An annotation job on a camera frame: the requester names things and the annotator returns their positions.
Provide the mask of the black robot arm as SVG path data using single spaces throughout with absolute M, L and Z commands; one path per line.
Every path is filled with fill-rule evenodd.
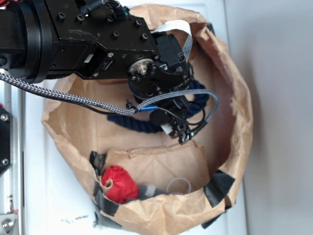
M 119 116 L 152 109 L 150 120 L 185 143 L 194 137 L 185 91 L 194 80 L 187 55 L 168 30 L 152 32 L 145 20 L 115 0 L 3 0 L 0 3 L 1 80 L 51 99 Z M 139 102 L 122 111 L 38 87 L 46 79 L 128 80 Z

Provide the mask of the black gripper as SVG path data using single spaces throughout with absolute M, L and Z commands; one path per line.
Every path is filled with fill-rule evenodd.
M 194 81 L 193 68 L 173 34 L 154 33 L 153 39 L 159 51 L 159 58 L 140 59 L 128 69 L 129 86 L 135 97 L 146 100 L 150 97 L 175 91 L 187 90 Z M 150 113 L 150 123 L 172 138 L 184 144 L 191 139 L 187 124 L 190 104 L 185 96 L 156 101 L 157 109 Z

